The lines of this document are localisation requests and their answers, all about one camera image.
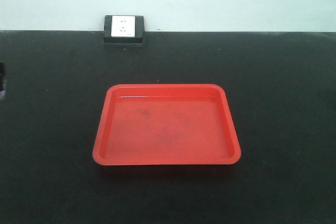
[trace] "black table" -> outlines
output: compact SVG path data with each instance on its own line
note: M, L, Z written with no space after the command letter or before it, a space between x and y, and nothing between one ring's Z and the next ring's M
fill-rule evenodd
M0 223L336 223L336 34L0 33ZM226 91L235 165L102 167L92 159L117 83Z

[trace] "black outlet box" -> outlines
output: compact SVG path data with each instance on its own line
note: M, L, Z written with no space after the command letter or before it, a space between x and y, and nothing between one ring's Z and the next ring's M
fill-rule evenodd
M112 37L111 28L112 28L112 15L106 15L104 23L104 43L113 43L113 44L144 43L145 26L143 16L135 16L134 37Z

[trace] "dark object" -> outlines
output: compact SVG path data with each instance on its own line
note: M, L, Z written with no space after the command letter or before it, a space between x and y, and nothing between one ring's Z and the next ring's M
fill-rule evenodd
M143 16L135 16L135 37L112 37L112 15L105 16L104 43L141 44L144 43L145 26Z
M5 64L0 62L0 91L4 90L4 78L6 75Z

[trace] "red plastic tray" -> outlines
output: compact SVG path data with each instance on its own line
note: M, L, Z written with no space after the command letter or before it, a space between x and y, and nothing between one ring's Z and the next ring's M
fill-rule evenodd
M213 84L121 84L106 95L93 158L101 165L232 164L240 147Z

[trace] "white wall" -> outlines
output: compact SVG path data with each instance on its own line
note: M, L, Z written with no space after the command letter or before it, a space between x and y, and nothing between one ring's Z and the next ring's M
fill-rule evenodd
M0 29L103 30L106 14L148 31L336 31L336 0L0 0Z

